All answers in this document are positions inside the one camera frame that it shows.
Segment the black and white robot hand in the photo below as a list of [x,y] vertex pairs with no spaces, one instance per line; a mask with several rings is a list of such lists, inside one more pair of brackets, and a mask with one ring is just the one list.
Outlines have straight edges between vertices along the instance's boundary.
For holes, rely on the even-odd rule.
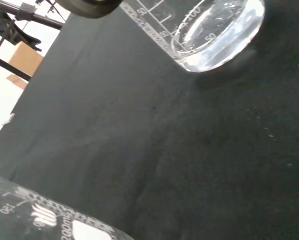
[[56,3],[74,15],[99,19],[117,9],[122,0],[57,0]]

